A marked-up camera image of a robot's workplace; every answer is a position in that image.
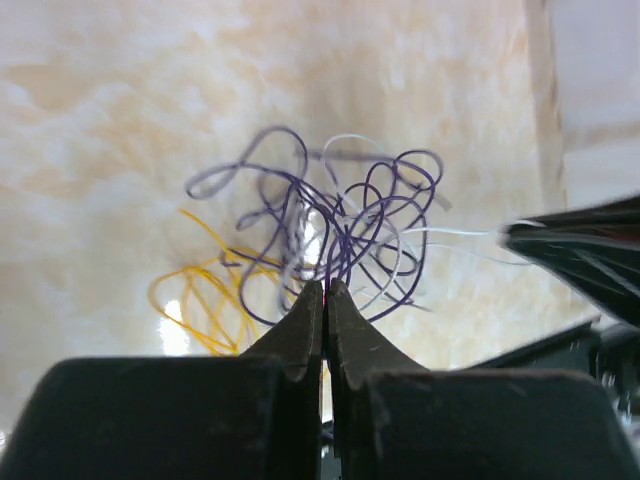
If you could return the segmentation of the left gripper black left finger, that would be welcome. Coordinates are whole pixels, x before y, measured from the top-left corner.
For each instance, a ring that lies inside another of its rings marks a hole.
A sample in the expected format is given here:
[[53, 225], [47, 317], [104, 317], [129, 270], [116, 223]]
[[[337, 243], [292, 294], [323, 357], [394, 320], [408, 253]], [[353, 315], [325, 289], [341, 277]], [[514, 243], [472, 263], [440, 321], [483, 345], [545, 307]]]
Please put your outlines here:
[[323, 321], [322, 283], [309, 281], [289, 312], [243, 353], [278, 365], [265, 445], [268, 479], [320, 477]]

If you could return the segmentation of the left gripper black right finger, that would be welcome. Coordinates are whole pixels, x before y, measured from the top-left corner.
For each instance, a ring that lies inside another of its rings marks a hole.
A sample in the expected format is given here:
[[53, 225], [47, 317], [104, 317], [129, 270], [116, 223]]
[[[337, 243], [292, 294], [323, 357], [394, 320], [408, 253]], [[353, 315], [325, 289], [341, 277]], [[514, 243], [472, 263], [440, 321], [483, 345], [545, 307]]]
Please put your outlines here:
[[344, 479], [371, 479], [376, 466], [367, 380], [373, 372], [425, 372], [359, 312], [346, 284], [327, 290], [327, 360], [331, 375], [334, 452]]

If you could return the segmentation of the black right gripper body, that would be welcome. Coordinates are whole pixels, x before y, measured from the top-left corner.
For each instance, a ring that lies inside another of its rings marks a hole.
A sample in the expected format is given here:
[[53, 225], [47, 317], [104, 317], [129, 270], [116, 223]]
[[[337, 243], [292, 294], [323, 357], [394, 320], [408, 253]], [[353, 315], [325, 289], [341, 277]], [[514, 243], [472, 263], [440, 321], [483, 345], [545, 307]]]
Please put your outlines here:
[[586, 373], [606, 391], [623, 426], [639, 428], [639, 329], [595, 317], [502, 353], [478, 368], [564, 369]]

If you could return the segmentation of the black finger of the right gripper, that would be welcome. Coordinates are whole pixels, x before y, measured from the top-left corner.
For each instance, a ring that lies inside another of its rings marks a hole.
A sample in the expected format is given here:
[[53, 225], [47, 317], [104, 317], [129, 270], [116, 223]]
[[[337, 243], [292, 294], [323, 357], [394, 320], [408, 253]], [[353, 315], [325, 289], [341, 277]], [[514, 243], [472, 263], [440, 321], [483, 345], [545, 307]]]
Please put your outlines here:
[[505, 248], [515, 250], [517, 244], [556, 240], [638, 247], [639, 195], [517, 220], [503, 229], [500, 243]]
[[508, 240], [505, 248], [555, 275], [599, 310], [639, 326], [639, 248], [577, 239]]

